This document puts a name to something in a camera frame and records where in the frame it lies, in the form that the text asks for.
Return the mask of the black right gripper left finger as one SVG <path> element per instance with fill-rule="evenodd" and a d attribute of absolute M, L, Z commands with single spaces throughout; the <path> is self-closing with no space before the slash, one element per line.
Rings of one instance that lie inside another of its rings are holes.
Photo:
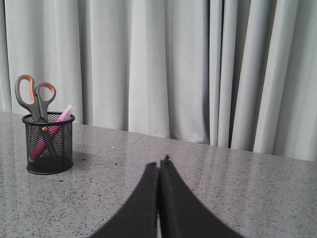
<path fill-rule="evenodd" d="M 92 238 L 155 238 L 159 169 L 146 164 L 144 173 L 130 197 Z"/>

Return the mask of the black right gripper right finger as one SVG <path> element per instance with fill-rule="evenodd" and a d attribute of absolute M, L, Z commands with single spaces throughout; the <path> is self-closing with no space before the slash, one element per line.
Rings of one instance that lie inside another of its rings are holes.
<path fill-rule="evenodd" d="M 168 156 L 160 162 L 158 210 L 164 238 L 241 237 L 198 200 Z"/>

